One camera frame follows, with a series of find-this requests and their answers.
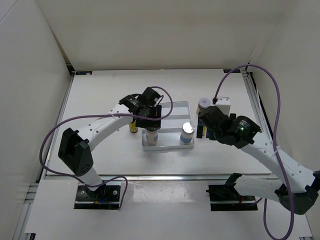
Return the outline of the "white can blue label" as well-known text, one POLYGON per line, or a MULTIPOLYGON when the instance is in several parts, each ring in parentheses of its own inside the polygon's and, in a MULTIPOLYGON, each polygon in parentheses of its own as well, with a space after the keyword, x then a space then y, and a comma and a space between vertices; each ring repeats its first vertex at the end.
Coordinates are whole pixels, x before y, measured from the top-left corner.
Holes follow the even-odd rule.
POLYGON ((192 122, 185 122, 182 125, 179 141, 181 145, 189 145, 193 140, 195 126, 192 122))

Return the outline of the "white can beige label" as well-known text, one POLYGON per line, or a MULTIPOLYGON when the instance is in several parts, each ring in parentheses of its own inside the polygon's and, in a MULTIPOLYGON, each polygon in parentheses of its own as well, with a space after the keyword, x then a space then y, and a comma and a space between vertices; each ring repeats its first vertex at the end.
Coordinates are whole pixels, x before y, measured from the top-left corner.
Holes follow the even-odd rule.
POLYGON ((156 146, 158 144, 158 128, 146 128, 146 141, 148 146, 156 146))

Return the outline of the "yellow bottle brown cap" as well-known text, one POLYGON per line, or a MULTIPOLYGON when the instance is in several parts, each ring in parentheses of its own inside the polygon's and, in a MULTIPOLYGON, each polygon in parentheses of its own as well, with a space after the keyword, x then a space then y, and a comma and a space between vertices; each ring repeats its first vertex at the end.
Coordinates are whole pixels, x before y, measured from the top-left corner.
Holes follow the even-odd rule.
POLYGON ((203 127, 202 136, 210 139, 212 137, 212 131, 208 129, 206 126, 203 127))

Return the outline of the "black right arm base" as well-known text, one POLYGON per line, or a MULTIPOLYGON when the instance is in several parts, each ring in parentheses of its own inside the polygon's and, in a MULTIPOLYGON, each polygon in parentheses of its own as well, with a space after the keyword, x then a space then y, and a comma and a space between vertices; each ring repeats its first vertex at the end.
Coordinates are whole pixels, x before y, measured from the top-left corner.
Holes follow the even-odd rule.
POLYGON ((225 184, 210 184, 206 192, 209 195, 211 212, 257 211, 257 200, 252 195, 241 195, 236 189, 236 180, 243 175, 233 173, 225 184))

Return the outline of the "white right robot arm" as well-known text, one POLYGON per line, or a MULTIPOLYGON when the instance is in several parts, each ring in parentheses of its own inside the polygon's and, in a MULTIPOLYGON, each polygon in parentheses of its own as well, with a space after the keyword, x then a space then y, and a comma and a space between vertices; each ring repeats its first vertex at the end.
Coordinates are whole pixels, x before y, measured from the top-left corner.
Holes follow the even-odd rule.
POLYGON ((312 171, 291 158, 273 142, 250 118, 235 114, 227 116, 217 106, 201 111, 199 120, 212 133, 212 139, 234 146, 268 168, 275 179, 249 177, 233 173, 224 184, 230 200, 240 196, 257 196, 280 203, 297 215, 305 214, 316 202, 320 190, 320 173, 312 171))

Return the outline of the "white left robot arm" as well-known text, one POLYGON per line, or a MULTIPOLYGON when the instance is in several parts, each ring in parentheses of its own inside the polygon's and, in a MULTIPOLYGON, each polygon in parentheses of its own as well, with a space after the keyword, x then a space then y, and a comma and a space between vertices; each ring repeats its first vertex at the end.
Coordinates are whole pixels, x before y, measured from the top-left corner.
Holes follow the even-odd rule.
POLYGON ((132 123, 135 116, 158 119, 161 108, 156 106, 161 95, 151 87, 142 94, 130 94, 119 100, 108 113, 110 117, 99 117, 94 122, 73 130, 66 129, 61 137, 58 157, 85 185, 87 194, 93 200, 100 200, 105 194, 103 180, 93 167, 92 151, 104 139, 120 128, 132 123))

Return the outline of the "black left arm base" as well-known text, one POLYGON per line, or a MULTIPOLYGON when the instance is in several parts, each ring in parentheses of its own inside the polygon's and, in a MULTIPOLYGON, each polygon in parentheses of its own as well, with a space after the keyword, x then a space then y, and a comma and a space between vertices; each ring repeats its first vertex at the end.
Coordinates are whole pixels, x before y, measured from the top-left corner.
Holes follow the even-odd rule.
POLYGON ((77 187, 74 209, 76 210, 119 210, 121 184, 106 184, 95 191, 84 185, 77 187))

